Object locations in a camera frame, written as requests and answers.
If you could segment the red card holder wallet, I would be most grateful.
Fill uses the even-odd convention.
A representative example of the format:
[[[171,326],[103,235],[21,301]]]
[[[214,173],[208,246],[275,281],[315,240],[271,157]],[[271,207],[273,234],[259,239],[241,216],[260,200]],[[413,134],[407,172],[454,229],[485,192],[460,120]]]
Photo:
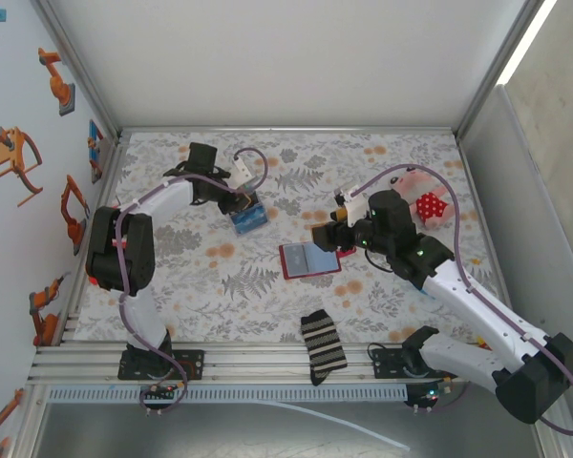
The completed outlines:
[[[355,248],[346,252],[325,252],[312,241],[279,246],[283,276],[286,280],[338,273],[342,270],[341,259],[355,252]]]

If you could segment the blue credit card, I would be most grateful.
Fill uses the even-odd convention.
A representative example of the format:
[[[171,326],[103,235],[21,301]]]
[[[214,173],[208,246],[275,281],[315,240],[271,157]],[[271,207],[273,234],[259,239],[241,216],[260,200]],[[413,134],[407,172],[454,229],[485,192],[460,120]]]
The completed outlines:
[[[268,216],[263,204],[259,203],[231,217],[238,236],[248,234],[268,223]]]

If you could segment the pink frog plush toy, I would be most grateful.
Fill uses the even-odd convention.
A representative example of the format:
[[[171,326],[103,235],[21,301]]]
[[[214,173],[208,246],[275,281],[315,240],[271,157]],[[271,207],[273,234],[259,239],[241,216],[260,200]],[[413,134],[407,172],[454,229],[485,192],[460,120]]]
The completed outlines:
[[[411,215],[418,217],[427,229],[443,225],[455,215],[454,204],[444,199],[448,195],[447,187],[427,172],[407,168],[391,177],[389,186],[407,202]]]

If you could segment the floral patterned table mat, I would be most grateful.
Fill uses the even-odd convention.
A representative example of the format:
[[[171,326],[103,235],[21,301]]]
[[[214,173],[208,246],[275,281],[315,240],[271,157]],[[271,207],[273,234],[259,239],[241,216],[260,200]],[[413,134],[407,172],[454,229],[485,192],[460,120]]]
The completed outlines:
[[[345,257],[342,270],[286,280],[279,246],[304,242],[335,207],[334,191],[389,185],[395,164],[427,166],[450,182],[460,215],[434,236],[461,251],[465,268],[492,294],[498,288],[458,148],[448,135],[334,133],[134,133],[123,150],[113,204],[126,204],[186,160],[191,142],[218,149],[229,168],[240,156],[265,177],[258,195],[269,223],[238,237],[213,204],[189,207],[155,231],[155,300],[176,342],[295,343],[302,317],[324,309],[345,343],[398,343],[423,325],[474,343],[477,334],[449,307],[383,271],[378,256]]]

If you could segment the black beige striped sock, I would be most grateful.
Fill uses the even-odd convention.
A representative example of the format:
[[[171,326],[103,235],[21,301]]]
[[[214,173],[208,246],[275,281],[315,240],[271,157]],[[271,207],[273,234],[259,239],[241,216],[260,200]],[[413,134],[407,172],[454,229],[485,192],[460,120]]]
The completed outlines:
[[[302,317],[300,331],[308,352],[310,380],[314,386],[322,384],[332,371],[348,367],[336,325],[324,309]]]

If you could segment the white plastic tube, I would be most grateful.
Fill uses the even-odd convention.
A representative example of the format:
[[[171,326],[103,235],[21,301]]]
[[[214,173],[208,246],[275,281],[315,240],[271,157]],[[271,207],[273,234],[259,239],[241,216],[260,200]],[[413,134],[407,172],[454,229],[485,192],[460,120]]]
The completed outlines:
[[[395,441],[394,439],[387,437],[386,435],[380,434],[378,432],[375,432],[371,429],[368,429],[366,427],[362,427],[360,425],[357,425],[353,422],[344,420],[344,419],[340,419],[316,410],[312,410],[306,407],[301,407],[301,406],[295,406],[295,405],[291,405],[291,404],[285,404],[285,403],[279,403],[279,402],[274,402],[274,401],[251,401],[251,404],[253,405],[259,405],[259,406],[271,406],[271,407],[275,407],[275,408],[280,408],[283,410],[289,410],[289,411],[294,411],[294,412],[299,412],[314,418],[318,418],[336,425],[339,425],[341,427],[346,427],[352,430],[355,430],[359,433],[362,433],[368,437],[372,437],[375,440],[378,440],[386,445],[395,447],[395,448],[399,448],[403,451],[406,452],[410,452],[411,448],[401,442]]]

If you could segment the white light strip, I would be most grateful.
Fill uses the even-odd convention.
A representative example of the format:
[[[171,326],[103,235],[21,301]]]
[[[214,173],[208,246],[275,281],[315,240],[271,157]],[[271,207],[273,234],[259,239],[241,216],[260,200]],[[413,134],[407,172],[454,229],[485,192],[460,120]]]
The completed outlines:
[[[496,82],[497,86],[506,85],[510,81],[557,2],[558,0],[542,0],[541,6],[503,67]]]

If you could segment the aluminium frame rail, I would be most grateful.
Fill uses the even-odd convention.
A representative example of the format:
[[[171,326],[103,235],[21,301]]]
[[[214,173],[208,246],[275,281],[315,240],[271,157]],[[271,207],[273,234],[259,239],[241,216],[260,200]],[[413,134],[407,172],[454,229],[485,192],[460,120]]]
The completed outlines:
[[[496,252],[493,240],[492,240],[492,236],[491,236],[490,231],[489,231],[488,223],[487,223],[487,220],[486,220],[485,215],[484,215],[483,207],[482,207],[482,204],[481,204],[481,201],[479,198],[478,189],[477,189],[473,174],[471,172],[469,161],[467,159],[467,156],[464,153],[464,149],[460,146],[459,142],[456,143],[456,146],[458,147],[460,159],[463,163],[464,173],[467,177],[468,184],[470,186],[473,200],[474,200],[474,203],[476,206],[476,211],[477,211],[477,215],[479,218],[479,224],[481,226],[481,231],[482,231],[482,234],[484,236],[484,242],[485,242],[486,250],[487,250],[487,253],[489,256],[489,261],[492,265],[492,269],[493,269],[496,283],[497,283],[499,298],[506,304],[506,306],[510,310],[512,310],[513,306],[512,306],[511,299],[510,299],[509,291],[508,291],[507,285],[505,283],[505,279],[504,279],[502,270],[500,268],[499,258],[497,256],[497,252]]]
[[[126,139],[119,138],[112,146],[110,157],[107,162],[107,168],[104,172],[104,178],[101,180],[101,186],[97,195],[95,203],[92,205],[92,212],[87,219],[88,225],[81,244],[81,252],[77,258],[77,265],[72,275],[72,285],[68,295],[68,299],[64,302],[53,333],[53,340],[51,346],[60,346],[65,340],[70,340],[68,333],[73,333],[76,329],[79,310],[83,303],[85,290],[87,288],[88,274],[86,273],[86,259],[87,252],[91,241],[91,226],[93,224],[93,217],[95,210],[103,205],[107,205],[111,199],[111,193],[115,190],[117,176],[120,173],[120,168],[123,161],[123,150],[127,149]]]

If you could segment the blue orange machine wall sticker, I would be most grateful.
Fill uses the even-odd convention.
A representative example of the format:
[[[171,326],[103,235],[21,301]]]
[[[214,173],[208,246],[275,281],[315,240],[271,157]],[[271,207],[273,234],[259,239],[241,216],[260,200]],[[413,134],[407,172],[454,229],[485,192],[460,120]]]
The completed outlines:
[[[88,159],[91,167],[91,182],[93,184],[101,180],[103,175],[104,155],[102,149],[105,146],[105,138],[95,122],[89,120],[89,133],[87,138]]]

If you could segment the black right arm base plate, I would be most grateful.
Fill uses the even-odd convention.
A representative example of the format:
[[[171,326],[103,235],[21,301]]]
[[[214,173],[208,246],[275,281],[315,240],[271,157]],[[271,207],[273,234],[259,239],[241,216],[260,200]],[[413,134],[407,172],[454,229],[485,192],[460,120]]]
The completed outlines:
[[[456,375],[430,369],[424,363],[411,366],[411,358],[401,347],[386,347],[370,343],[367,348],[376,379],[454,379]]]

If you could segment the aluminium frame beam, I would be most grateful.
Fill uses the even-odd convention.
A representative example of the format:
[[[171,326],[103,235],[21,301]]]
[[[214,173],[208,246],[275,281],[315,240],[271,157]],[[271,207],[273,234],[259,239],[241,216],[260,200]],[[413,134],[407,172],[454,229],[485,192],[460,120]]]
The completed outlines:
[[[308,354],[301,343],[175,343],[181,350],[204,352],[203,384],[302,385],[309,382]],[[362,343],[343,345],[348,367],[329,376],[330,384],[376,384]],[[124,342],[67,341],[42,347],[32,360],[33,385],[118,383]]]

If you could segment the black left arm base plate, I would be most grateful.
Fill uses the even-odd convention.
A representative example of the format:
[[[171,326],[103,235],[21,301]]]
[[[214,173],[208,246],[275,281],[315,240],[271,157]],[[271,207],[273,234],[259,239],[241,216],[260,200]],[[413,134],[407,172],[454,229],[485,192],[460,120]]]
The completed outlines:
[[[204,356],[204,351],[199,349],[175,349],[173,351],[173,358],[184,369],[189,381],[200,380],[202,378]],[[165,374],[161,374],[159,376],[151,375],[148,371],[143,369],[141,364],[135,362],[130,351],[124,350],[120,357],[117,378],[121,381],[158,381],[163,377],[167,377],[168,380],[181,379],[180,373],[171,364],[168,365],[168,369],[169,372],[166,372]]]

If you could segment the aluminium frame post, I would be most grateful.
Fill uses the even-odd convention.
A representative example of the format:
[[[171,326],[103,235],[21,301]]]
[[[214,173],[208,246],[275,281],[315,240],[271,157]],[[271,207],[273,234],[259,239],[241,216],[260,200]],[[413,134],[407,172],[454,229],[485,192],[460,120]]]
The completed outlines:
[[[510,58],[516,51],[524,34],[531,26],[544,1],[545,0],[524,0],[514,22],[500,44],[498,52],[491,61],[488,71],[483,76],[472,102],[456,128],[453,129],[456,141],[460,141],[470,130],[483,104],[490,92],[497,85],[499,77],[506,69]]]
[[[89,67],[83,58],[80,47],[73,40],[69,28],[53,4],[53,0],[29,1],[57,47],[58,53],[65,58],[66,66],[70,69],[75,82],[79,84],[95,115],[111,138],[118,141],[121,127],[111,113],[105,97],[100,93],[98,85],[89,72]]]

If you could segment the orange gripper claw wall sticker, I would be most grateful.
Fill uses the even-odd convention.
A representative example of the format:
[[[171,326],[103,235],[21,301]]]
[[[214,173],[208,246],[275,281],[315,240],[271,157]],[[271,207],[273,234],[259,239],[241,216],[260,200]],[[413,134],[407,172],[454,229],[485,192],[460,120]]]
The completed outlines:
[[[34,157],[34,164],[31,166],[27,166],[25,163],[25,148],[30,149]],[[18,208],[44,190],[42,186],[33,185],[28,177],[29,172],[43,164],[42,155],[32,138],[18,127],[5,129],[0,126],[0,166],[5,164],[8,167],[0,172],[0,177],[15,174],[29,192],[25,198],[17,203]]]

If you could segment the aluminium frame leg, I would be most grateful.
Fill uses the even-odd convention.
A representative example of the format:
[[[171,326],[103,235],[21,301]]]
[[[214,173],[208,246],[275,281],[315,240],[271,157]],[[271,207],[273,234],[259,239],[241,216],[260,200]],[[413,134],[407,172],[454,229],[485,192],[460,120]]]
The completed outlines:
[[[573,415],[564,395],[543,415],[546,420],[565,429],[573,429]],[[573,436],[561,434],[543,422],[532,426],[537,458],[573,458]]]
[[[23,415],[9,458],[32,458],[41,435],[51,388],[48,385],[27,386]]]

